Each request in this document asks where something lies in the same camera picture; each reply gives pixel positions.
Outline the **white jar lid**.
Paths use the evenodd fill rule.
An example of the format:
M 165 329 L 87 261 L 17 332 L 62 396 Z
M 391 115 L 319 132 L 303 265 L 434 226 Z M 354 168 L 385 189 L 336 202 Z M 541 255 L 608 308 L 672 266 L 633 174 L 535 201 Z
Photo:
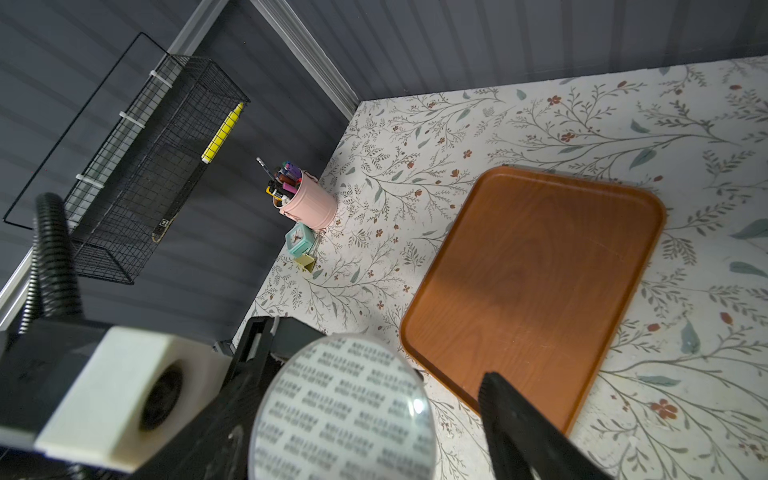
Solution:
M 424 382 L 393 347 L 339 334 L 293 355 L 250 440 L 251 479 L 431 479 L 438 442 Z

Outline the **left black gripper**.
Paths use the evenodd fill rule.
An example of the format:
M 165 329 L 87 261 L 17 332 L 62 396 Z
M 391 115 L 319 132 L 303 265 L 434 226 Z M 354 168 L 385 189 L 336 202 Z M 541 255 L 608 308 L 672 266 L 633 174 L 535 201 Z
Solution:
M 246 479 L 257 411 L 285 362 L 324 333 L 293 317 L 246 320 L 219 394 L 132 479 Z

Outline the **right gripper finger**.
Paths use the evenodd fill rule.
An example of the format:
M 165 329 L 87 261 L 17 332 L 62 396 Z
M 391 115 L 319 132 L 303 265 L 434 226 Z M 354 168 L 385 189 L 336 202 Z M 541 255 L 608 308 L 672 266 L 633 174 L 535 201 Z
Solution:
M 607 479 L 503 376 L 488 372 L 479 412 L 497 479 Z

